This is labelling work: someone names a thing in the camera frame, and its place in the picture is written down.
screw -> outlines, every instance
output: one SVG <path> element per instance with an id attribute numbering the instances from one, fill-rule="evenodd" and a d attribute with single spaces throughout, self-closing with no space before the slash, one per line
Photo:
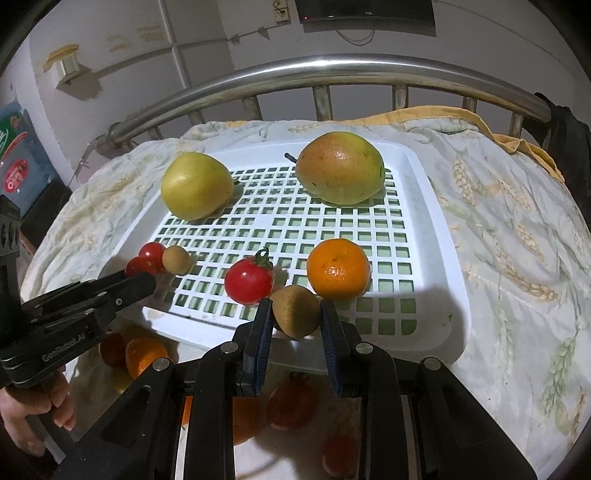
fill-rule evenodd
<path id="1" fill-rule="evenodd" d="M 225 342 L 220 345 L 222 353 L 234 353 L 238 350 L 238 344 L 236 342 Z"/>
<path id="2" fill-rule="evenodd" d="M 152 367 L 157 372 L 161 372 L 162 370 L 166 370 L 168 367 L 170 367 L 170 360 L 168 358 L 157 358 L 154 360 L 154 363 L 152 363 Z"/>
<path id="3" fill-rule="evenodd" d="M 441 362 L 432 356 L 423 360 L 423 365 L 425 365 L 425 368 L 433 371 L 437 371 L 441 368 Z"/>
<path id="4" fill-rule="evenodd" d="M 357 353 L 361 353 L 362 355 L 367 355 L 368 353 L 371 353 L 374 351 L 374 347 L 371 345 L 371 343 L 361 342 L 361 343 L 358 343 L 357 345 L 355 345 L 355 350 L 357 350 Z"/>

kiwi fruit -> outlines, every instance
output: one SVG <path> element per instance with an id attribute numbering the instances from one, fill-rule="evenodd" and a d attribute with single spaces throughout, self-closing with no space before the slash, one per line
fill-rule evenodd
<path id="1" fill-rule="evenodd" d="M 289 285 L 270 296 L 276 327 L 299 340 L 313 333 L 320 325 L 320 302 L 301 285 Z"/>

television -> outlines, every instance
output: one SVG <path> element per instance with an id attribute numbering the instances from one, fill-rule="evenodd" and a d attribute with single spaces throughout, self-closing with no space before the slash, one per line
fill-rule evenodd
<path id="1" fill-rule="evenodd" d="M 391 20 L 435 26 L 431 0 L 295 0 L 300 22 Z"/>

small round fruit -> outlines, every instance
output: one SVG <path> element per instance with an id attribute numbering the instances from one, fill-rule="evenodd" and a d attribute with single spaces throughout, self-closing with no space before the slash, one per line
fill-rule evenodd
<path id="1" fill-rule="evenodd" d="M 107 367 L 125 366 L 125 340 L 119 332 L 108 332 L 99 345 L 99 353 Z"/>
<path id="2" fill-rule="evenodd" d="M 234 445 L 240 445 L 259 433 L 262 412 L 263 403 L 260 397 L 232 399 Z"/>
<path id="3" fill-rule="evenodd" d="M 164 268 L 174 275 L 185 275 L 193 266 L 191 255 L 183 247 L 171 245 L 162 255 Z"/>
<path id="4" fill-rule="evenodd" d="M 273 290 L 275 274 L 269 261 L 269 249 L 259 250 L 233 264 L 223 281 L 228 297 L 242 305 L 256 305 Z"/>
<path id="5" fill-rule="evenodd" d="M 271 294 L 273 314 L 279 330 L 299 340 L 320 325 L 320 303 L 310 290 L 289 285 Z"/>
<path id="6" fill-rule="evenodd" d="M 269 397 L 267 420 L 275 430 L 299 430 L 314 416 L 319 401 L 320 390 L 310 376 L 292 372 Z"/>
<path id="7" fill-rule="evenodd" d="M 133 277 L 140 272 L 147 272 L 153 277 L 158 275 L 156 262 L 150 257 L 133 257 L 125 267 L 125 276 Z"/>
<path id="8" fill-rule="evenodd" d="M 348 478 L 357 470 L 358 444 L 350 435 L 330 436 L 324 444 L 322 467 L 335 478 Z"/>
<path id="9" fill-rule="evenodd" d="M 111 386 L 121 395 L 133 383 L 129 372 L 125 368 L 114 368 L 111 372 Z"/>
<path id="10" fill-rule="evenodd" d="M 157 338 L 136 338 L 127 344 L 125 349 L 125 365 L 134 380 L 157 358 L 168 358 L 168 351 Z"/>
<path id="11" fill-rule="evenodd" d="M 346 238 L 320 242 L 310 252 L 306 273 L 314 291 L 325 299 L 350 300 L 369 282 L 370 267 L 363 249 Z"/>
<path id="12" fill-rule="evenodd" d="M 148 242 L 139 250 L 138 257 L 149 257 L 156 264 L 158 272 L 162 272 L 164 270 L 164 265 L 162 265 L 164 250 L 166 250 L 166 247 L 163 244 Z"/>

white plastic tray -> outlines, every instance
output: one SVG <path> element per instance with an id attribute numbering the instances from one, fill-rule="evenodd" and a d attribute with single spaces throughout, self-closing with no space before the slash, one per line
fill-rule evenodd
<path id="1" fill-rule="evenodd" d="M 342 320 L 393 356 L 446 363 L 463 352 L 470 310 L 456 251 L 429 180 L 410 149 L 372 142 L 384 158 L 385 191 L 356 207 L 325 205 L 310 197 L 294 166 L 305 142 L 268 143 L 211 153 L 240 182 L 223 211 L 186 222 L 156 195 L 113 252 L 103 273 L 125 267 L 148 241 L 179 244 L 198 261 L 184 277 L 163 276 L 141 318 L 164 336 L 203 348 L 231 339 L 254 318 L 226 296 L 223 278 L 237 260 L 267 246 L 280 285 L 308 288 L 306 258 L 321 240 L 344 237 L 366 252 L 371 282 L 363 297 L 337 304 Z M 319 332 L 294 342 L 274 333 L 271 361 L 311 371 L 325 369 Z"/>

